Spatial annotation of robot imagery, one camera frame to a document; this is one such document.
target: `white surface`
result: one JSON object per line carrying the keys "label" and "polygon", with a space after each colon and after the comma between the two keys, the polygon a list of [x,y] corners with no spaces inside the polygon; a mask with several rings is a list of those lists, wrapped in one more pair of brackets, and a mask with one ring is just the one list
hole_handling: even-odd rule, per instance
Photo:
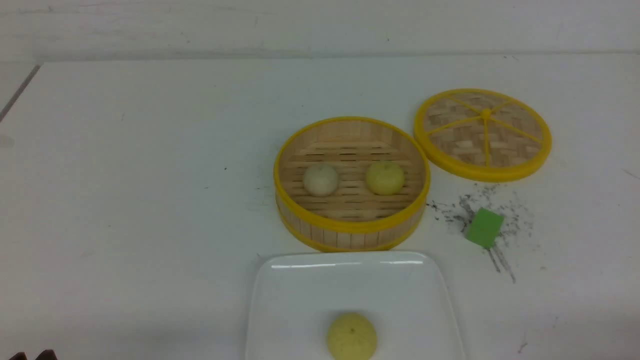
{"label": "white surface", "polygon": [[[472,86],[526,102],[554,135],[537,173],[490,197],[531,223],[500,240],[516,283],[431,207],[399,248],[440,266],[470,360],[635,358],[639,69],[634,55],[47,63],[0,123],[15,140],[0,149],[0,357],[241,359],[259,265],[311,252],[275,208],[284,141],[339,115],[411,131],[428,96]],[[430,202],[477,188],[431,170]]]}
{"label": "white surface", "polygon": [[31,70],[33,70],[32,63],[0,62],[0,111],[15,94]]}
{"label": "white surface", "polygon": [[327,360],[326,333],[355,311],[376,328],[376,359],[464,360],[447,287],[416,252],[284,256],[255,281],[246,360]]}
{"label": "white surface", "polygon": [[3,0],[0,60],[640,51],[638,0]]}

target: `square plate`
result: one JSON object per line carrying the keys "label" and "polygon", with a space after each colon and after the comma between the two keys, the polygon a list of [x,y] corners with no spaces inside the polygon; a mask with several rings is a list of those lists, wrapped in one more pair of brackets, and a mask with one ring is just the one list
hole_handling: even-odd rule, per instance
{"label": "square plate", "polygon": [[267,261],[253,288],[246,360],[331,360],[326,332],[350,311],[376,328],[372,360],[465,358],[437,265],[417,252],[381,251]]}

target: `bamboo steamer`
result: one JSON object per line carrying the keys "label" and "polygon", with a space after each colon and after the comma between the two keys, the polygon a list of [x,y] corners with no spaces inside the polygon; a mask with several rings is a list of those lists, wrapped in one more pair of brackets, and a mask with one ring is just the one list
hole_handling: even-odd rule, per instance
{"label": "bamboo steamer", "polygon": [[[367,189],[365,171],[375,161],[402,166],[405,184],[389,196]],[[306,169],[323,161],[340,175],[339,187],[314,197],[303,187]],[[282,222],[303,243],[325,252],[387,250],[417,227],[429,190],[429,166],[419,144],[402,130],[364,117],[311,124],[280,149],[273,177]]]}
{"label": "bamboo steamer", "polygon": [[413,130],[433,163],[476,181],[514,181],[533,174],[552,142],[547,123],[531,107],[483,89],[430,97],[418,110]]}

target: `white table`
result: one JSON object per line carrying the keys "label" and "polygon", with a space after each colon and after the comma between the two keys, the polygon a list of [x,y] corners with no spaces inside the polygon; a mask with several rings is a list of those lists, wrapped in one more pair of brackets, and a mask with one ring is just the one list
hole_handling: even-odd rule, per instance
{"label": "white table", "polygon": [[[497,188],[432,166],[437,209],[398,247],[441,266],[468,358],[637,357],[640,56],[603,54],[46,63],[0,124],[0,358],[242,359],[256,270],[312,251],[274,204],[285,139],[338,115],[411,131],[457,87],[554,135]],[[515,282],[452,220],[467,194],[506,212]]]}

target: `green block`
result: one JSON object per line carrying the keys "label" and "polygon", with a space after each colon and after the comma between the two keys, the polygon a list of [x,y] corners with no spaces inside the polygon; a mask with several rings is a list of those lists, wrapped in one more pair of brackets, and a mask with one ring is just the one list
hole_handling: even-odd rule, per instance
{"label": "green block", "polygon": [[476,243],[485,249],[490,249],[495,244],[495,238],[500,233],[500,226],[504,217],[480,208],[476,213],[471,226],[467,231],[467,240]]}

